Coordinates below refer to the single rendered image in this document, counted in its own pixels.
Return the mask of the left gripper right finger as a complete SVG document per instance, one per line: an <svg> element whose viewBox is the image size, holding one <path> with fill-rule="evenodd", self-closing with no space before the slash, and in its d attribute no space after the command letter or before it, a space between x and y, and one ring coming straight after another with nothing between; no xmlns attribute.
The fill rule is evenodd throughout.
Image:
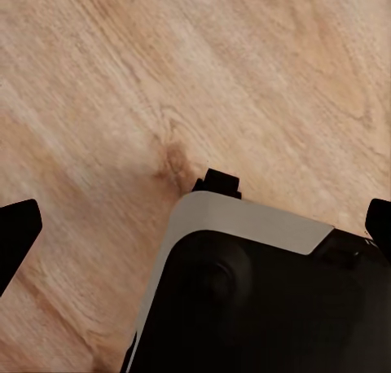
<svg viewBox="0 0 391 373"><path fill-rule="evenodd" d="M373 199L367 211L365 227L391 265L391 202Z"/></svg>

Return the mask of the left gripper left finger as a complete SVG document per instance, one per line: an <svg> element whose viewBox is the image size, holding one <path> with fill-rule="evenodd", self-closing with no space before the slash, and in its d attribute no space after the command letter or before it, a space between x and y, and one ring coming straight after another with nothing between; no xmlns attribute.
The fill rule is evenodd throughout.
<svg viewBox="0 0 391 373"><path fill-rule="evenodd" d="M35 199L0 208L0 297L42 231Z"/></svg>

